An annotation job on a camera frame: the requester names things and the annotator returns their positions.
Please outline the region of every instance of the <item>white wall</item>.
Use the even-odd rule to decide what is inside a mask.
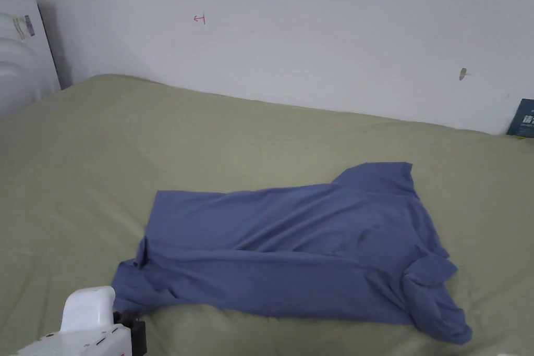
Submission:
[[[40,2],[63,86],[125,73],[491,133],[534,97],[534,0]]]

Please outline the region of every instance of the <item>washing machine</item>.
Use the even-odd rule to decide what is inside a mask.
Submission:
[[[59,90],[37,0],[0,0],[0,118]]]

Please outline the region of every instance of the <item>dark blue box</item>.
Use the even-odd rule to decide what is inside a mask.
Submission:
[[[507,135],[534,138],[534,100],[522,99]]]

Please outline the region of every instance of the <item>sticker label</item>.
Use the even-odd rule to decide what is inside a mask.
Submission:
[[[26,23],[26,28],[28,29],[30,36],[35,36],[35,31],[33,29],[33,25],[31,24],[30,16],[24,16],[24,22]]]
[[[33,25],[31,24],[29,16],[14,17],[13,24],[15,25],[15,29],[17,30],[17,34],[19,35],[20,41],[22,43],[24,43],[30,36],[35,35],[35,31],[33,29]]]

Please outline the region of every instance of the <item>mattress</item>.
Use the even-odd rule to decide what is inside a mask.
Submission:
[[[110,284],[135,253],[156,191],[330,182],[369,161],[414,164],[418,194],[459,267],[448,289],[471,342],[183,305],[144,318],[149,356],[532,354],[534,141],[114,75],[0,120],[0,354],[59,330],[71,292]]]

